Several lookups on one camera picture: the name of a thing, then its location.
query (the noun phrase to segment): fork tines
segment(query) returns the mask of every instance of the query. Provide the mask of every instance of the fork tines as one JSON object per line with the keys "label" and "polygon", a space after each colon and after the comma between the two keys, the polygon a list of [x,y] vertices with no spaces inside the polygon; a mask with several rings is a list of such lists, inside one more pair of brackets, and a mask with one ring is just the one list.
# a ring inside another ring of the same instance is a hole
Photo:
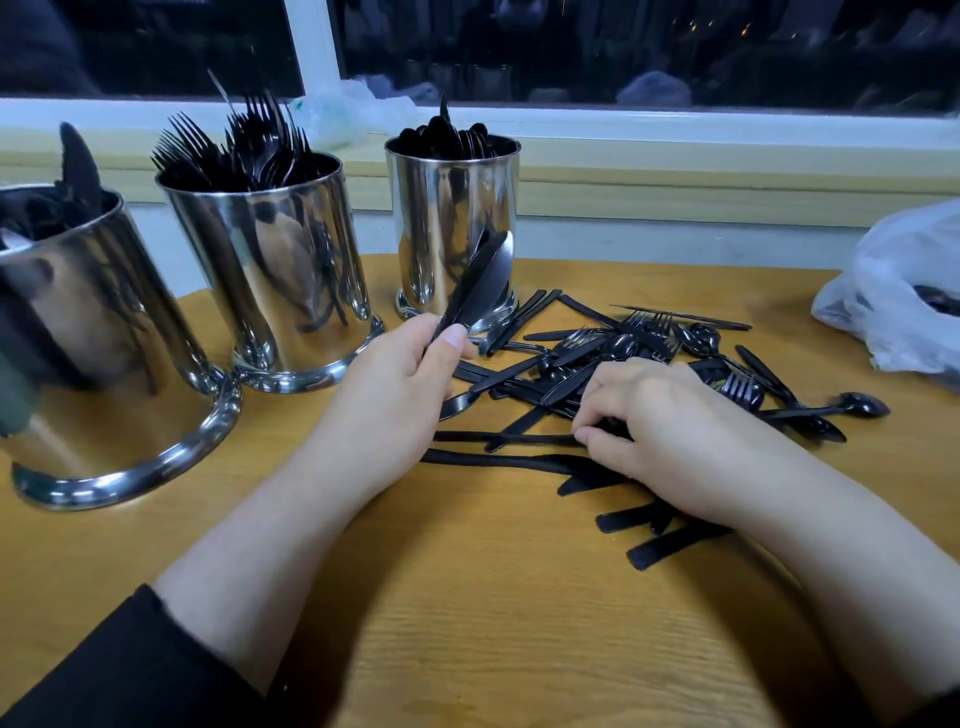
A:
{"label": "fork tines", "polygon": [[750,392],[754,379],[739,372],[731,372],[723,382],[713,384],[713,389],[743,409],[750,410]]}

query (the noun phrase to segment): hand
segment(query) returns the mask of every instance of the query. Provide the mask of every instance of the hand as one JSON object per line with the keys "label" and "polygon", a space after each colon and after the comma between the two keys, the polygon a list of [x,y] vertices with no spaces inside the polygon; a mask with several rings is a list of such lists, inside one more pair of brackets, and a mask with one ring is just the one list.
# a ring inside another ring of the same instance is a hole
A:
{"label": "hand", "polygon": [[[626,422],[634,441],[592,426],[604,417]],[[838,475],[685,364],[601,364],[572,428],[598,463],[692,516],[740,530],[750,530],[758,513],[789,508]]]}
{"label": "hand", "polygon": [[350,364],[306,445],[321,453],[324,475],[375,495],[423,457],[453,371],[476,354],[459,324],[427,347],[438,322],[417,316],[373,339]]}

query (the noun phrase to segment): metal container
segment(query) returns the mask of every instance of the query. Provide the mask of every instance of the metal container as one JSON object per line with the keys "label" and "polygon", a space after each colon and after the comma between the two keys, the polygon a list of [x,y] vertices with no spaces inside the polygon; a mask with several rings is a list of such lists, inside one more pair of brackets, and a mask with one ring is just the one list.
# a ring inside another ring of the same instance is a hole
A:
{"label": "metal container", "polygon": [[[439,161],[396,153],[396,137],[385,145],[400,258],[396,310],[403,318],[444,314],[484,228],[516,236],[520,145],[503,136],[489,139],[494,149],[516,150],[494,159]],[[486,330],[515,308],[509,287],[472,331]]]}
{"label": "metal container", "polygon": [[[0,209],[49,185],[0,189]],[[196,464],[236,422],[213,367],[120,195],[109,212],[0,252],[0,447],[13,484],[76,510],[137,496]]]}
{"label": "metal container", "polygon": [[333,384],[383,332],[367,296],[343,163],[330,159],[332,174],[269,192],[161,185],[233,330],[234,371],[254,389]]}

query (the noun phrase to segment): glass pane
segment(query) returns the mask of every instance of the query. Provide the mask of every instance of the glass pane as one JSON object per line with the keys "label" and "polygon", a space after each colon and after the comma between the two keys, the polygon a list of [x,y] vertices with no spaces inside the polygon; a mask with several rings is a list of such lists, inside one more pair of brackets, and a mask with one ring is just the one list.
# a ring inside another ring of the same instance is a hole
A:
{"label": "glass pane", "polygon": [[302,95],[283,0],[0,0],[0,96]]}
{"label": "glass pane", "polygon": [[956,0],[328,0],[380,97],[536,106],[960,109]]}

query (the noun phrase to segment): right hand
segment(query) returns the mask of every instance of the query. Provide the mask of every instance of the right hand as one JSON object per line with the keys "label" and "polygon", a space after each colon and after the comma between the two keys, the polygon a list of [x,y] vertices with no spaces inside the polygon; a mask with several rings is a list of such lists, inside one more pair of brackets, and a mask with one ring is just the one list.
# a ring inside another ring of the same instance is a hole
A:
{"label": "right hand", "polygon": [[[634,441],[592,426],[605,417],[626,422]],[[634,358],[601,364],[572,430],[601,465],[692,516],[738,530],[749,530],[758,511],[788,509],[816,483],[837,475],[683,363]]]}

